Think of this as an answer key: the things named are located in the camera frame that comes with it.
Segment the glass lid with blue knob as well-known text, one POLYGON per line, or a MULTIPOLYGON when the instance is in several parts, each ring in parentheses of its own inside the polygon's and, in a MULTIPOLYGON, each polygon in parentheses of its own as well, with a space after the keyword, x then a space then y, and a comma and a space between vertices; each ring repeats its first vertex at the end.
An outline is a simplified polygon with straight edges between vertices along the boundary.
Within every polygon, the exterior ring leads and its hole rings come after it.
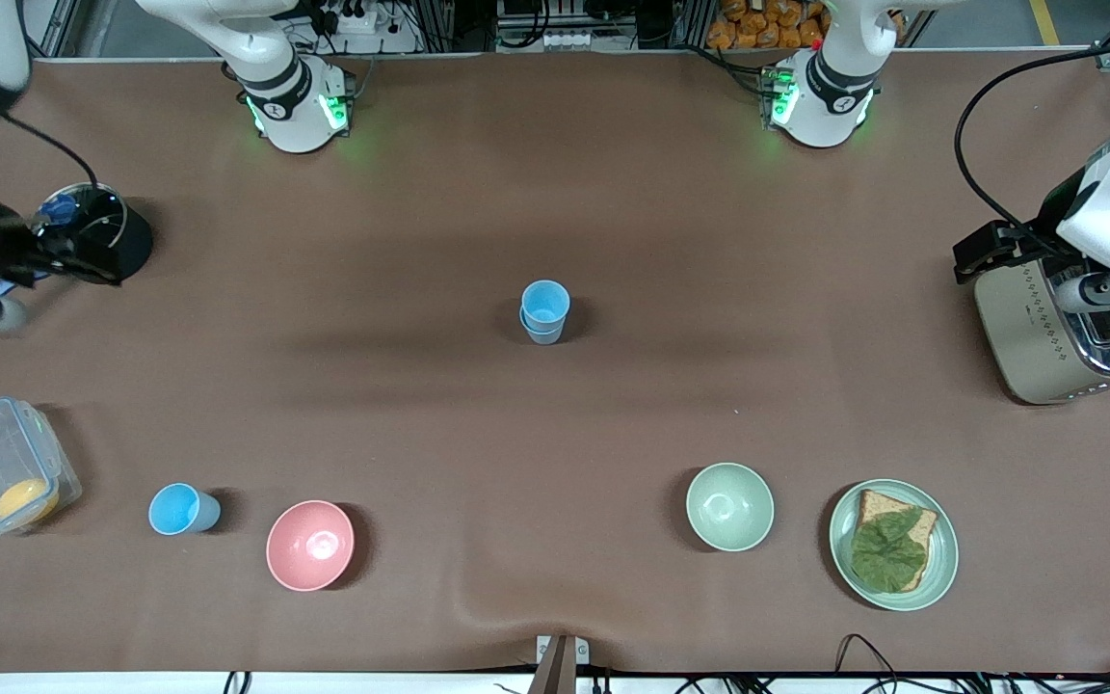
POLYGON ((73 184, 58 190, 39 209, 38 227, 70 227, 81 232, 80 255, 117 254, 123 276, 118 241, 127 227, 127 207, 105 187, 73 184))

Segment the green lettuce leaf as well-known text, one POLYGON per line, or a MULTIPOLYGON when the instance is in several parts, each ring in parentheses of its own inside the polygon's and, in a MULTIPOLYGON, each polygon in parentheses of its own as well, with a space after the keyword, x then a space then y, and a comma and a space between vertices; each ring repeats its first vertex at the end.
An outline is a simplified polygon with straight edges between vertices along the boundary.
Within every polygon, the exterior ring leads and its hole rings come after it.
POLYGON ((851 540, 851 567, 866 587, 900 593, 928 562, 928 549, 911 531, 922 517, 920 507, 886 511, 859 524, 851 540))

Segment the pale green plate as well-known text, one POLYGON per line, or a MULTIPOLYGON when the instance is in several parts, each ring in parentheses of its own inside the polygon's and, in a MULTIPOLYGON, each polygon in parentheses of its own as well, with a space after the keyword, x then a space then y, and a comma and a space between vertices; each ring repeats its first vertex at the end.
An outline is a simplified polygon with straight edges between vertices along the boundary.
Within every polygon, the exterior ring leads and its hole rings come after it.
POLYGON ((833 503, 829 529, 827 531, 830 556, 838 574, 860 599, 872 605, 890 611, 914 612, 934 605, 952 587, 959 570, 959 540, 944 507, 930 494, 904 480, 872 479, 847 489, 833 503), (882 594, 862 587, 851 571, 850 542, 859 517, 859 501, 862 491, 875 491, 894 496, 938 514, 937 527, 931 533, 930 563, 922 579, 912 592, 882 594))

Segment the silver toaster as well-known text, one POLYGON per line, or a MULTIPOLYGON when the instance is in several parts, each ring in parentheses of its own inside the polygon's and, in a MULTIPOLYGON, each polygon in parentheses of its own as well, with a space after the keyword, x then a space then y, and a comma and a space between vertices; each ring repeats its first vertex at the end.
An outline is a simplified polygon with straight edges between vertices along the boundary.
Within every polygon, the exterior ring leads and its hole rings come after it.
POLYGON ((975 304, 1006 388, 1026 404, 1068 404, 1110 392, 1110 308, 1066 312, 1057 290, 1080 268, 1049 274, 1042 260, 995 269, 975 304))

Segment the brown bread slice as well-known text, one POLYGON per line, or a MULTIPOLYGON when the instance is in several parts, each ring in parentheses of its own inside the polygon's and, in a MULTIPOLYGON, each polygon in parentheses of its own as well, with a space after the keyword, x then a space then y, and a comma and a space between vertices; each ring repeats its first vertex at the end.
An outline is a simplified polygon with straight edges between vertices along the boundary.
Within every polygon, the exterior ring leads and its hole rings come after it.
POLYGON ((886 511, 900 511, 909 507, 920 507, 922 510, 922 517, 920 522, 918 522, 916 527, 909 532, 909 535, 911 535, 914 541, 919 542, 922 547, 928 549, 928 562, 926 562, 925 566, 919 571, 919 573, 917 573, 912 583, 908 584, 907 589, 900 593, 912 592, 912 590, 919 585, 924 572, 929 566, 931 533, 934 533, 934 529, 937 527, 938 514, 935 513, 934 510, 917 506, 911 502, 894 499, 894 496, 885 495, 875 491, 862 491, 862 493, 860 493, 859 501, 859 517, 858 522, 856 522, 856 529, 858 529, 859 524, 867 522, 872 517, 877 517, 877 515, 886 513, 886 511))

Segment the white power strip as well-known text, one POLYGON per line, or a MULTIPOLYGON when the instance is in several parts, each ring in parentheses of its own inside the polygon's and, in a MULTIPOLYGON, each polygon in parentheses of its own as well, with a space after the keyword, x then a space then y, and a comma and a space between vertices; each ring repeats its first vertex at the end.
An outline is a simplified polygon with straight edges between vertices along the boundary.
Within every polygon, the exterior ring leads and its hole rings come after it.
POLYGON ((311 0, 313 26, 322 36, 366 37, 389 32, 392 13, 379 0, 311 0))

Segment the brown table cover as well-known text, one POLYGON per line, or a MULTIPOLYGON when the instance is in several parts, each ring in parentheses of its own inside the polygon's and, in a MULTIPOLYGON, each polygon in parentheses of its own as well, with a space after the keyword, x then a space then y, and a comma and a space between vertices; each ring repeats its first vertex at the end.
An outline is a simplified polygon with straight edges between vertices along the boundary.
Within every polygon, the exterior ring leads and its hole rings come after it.
POLYGON ((215 63, 36 66, 17 117, 158 245, 123 286, 41 282, 0 334, 0 396, 84 487, 0 537, 0 671, 512 667, 559 632, 624 671, 820 671, 849 633, 898 668, 1110 671, 1110 396, 1015 403, 952 274, 990 218, 953 127, 1027 59, 894 56, 824 152, 688 54, 389 59, 307 155, 215 63), (546 346, 536 280, 571 295, 546 346), (755 549, 688 523, 722 461, 774 493, 755 549), (929 607, 833 563, 833 503, 872 479, 953 524, 929 607), (173 483, 215 526, 151 530, 173 483), (265 549, 306 500, 356 549, 295 592, 265 549))

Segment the light blue plastic cup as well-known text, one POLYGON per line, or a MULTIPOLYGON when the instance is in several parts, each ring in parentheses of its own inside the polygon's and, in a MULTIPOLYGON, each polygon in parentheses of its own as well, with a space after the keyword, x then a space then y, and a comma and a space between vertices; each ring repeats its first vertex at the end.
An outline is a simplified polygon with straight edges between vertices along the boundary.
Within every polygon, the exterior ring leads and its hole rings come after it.
POLYGON ((519 320, 529 333, 561 331, 571 312, 571 295, 555 280, 536 280, 521 291, 519 320))
POLYGON ((148 507, 151 530, 163 536, 211 530, 220 516, 220 501, 186 483, 173 483, 160 489, 148 507))
POLYGON ((524 329, 534 343, 542 344, 542 346, 559 342, 561 334, 563 334, 564 326, 567 323, 566 313, 554 321, 533 321, 529 319, 529 313, 524 310, 524 306, 519 309, 518 316, 521 328, 524 329))

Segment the pink bowl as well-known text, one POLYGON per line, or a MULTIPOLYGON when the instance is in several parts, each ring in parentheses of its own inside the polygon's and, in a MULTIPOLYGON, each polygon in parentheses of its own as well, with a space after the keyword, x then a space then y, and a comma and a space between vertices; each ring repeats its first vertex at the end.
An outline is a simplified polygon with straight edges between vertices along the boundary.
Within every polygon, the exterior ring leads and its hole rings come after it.
POLYGON ((330 587, 356 553, 356 529, 345 511, 306 500, 278 517, 266 540, 266 566, 281 587, 316 592, 330 587))

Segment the yellow round food item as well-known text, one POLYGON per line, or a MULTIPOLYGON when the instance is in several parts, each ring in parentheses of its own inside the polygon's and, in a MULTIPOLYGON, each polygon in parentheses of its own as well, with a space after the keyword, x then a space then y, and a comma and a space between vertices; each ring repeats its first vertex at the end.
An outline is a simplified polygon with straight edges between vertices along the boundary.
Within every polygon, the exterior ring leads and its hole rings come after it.
POLYGON ((59 491, 52 480, 19 480, 0 493, 0 521, 28 524, 47 517, 57 507, 59 491))

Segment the pale green bowl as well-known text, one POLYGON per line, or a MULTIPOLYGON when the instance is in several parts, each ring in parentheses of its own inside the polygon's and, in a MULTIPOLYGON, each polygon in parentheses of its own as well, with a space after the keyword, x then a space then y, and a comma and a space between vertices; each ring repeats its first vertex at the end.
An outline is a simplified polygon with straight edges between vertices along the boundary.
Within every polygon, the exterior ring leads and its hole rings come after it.
POLYGON ((684 493, 692 531, 722 552, 755 549, 770 536, 776 517, 774 493, 756 470, 722 461, 702 467, 684 493))

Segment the metal mount bracket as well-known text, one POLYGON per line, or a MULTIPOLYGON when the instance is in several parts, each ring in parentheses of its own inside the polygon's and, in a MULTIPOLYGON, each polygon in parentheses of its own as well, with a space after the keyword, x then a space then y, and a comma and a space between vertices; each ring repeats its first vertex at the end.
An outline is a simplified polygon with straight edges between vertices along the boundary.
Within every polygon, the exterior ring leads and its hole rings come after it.
POLYGON ((573 635, 541 636, 539 663, 527 694, 577 694, 578 667, 589 664, 589 641, 573 635))

